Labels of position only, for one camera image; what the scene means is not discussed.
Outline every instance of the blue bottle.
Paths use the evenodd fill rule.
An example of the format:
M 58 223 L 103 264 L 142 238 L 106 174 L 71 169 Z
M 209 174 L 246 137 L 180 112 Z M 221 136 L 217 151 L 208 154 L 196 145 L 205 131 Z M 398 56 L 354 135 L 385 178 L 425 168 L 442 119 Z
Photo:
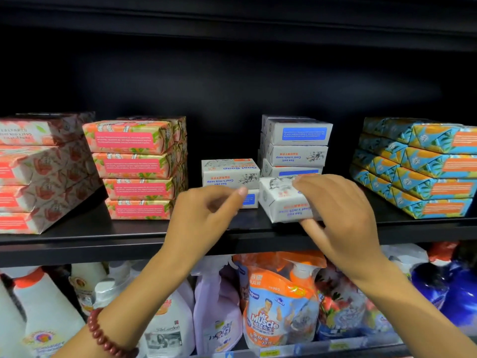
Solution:
M 429 263 L 418 265 L 411 281 L 437 309 L 444 304 L 450 284 L 450 263 L 457 243 L 435 242 L 429 250 Z
M 441 312 L 458 327 L 474 326 L 477 319 L 477 265 L 462 270 L 450 284 Z

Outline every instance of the blue label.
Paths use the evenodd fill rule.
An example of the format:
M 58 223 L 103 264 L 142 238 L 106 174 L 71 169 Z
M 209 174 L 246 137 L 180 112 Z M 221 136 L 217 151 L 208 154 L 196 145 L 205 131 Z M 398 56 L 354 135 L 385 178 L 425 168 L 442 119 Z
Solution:
M 284 141 L 321 141 L 326 138 L 326 127 L 283 128 Z
M 243 205 L 254 205 L 255 204 L 255 195 L 253 193 L 247 195 L 243 201 Z
M 292 175 L 305 175 L 307 173 L 319 173 L 319 169 L 308 169 L 308 170 L 302 170 L 302 171 L 286 171 L 286 172 L 280 172 L 278 176 L 292 176 Z

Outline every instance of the red bracelet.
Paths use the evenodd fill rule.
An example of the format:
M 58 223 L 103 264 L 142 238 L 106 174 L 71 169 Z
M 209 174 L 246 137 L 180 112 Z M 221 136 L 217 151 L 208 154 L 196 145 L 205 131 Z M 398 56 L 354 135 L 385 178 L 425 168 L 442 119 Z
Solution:
M 96 339 L 96 343 L 99 346 L 103 346 L 104 351 L 109 352 L 113 357 L 117 358 L 135 358 L 139 354 L 139 348 L 134 348 L 127 351 L 123 348 L 119 348 L 116 343 L 111 342 L 107 336 L 104 335 L 103 330 L 100 329 L 98 323 L 98 315 L 103 308 L 95 309 L 88 317 L 88 328 L 92 333 L 92 337 Z

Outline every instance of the stack of white soap boxes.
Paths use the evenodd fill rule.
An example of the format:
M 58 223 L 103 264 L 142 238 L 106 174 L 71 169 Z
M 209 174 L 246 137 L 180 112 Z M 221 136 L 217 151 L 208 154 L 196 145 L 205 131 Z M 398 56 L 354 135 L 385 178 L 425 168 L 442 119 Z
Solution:
M 307 117 L 262 116 L 259 202 L 271 222 L 319 219 L 291 181 L 295 175 L 322 173 L 332 127 Z
M 251 158 L 202 161 L 202 186 L 248 188 L 243 209 L 256 209 L 259 206 L 259 177 L 260 168 Z

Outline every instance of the stack of pink soap packages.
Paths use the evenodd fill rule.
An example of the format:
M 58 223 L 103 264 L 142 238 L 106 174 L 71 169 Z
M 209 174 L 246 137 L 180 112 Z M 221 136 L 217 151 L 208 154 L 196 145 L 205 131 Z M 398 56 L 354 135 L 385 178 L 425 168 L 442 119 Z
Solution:
M 94 113 L 0 119 L 0 233 L 39 234 L 101 186 L 82 125 Z
M 112 219 L 168 220 L 188 188 L 185 117 L 128 117 L 83 126 Z

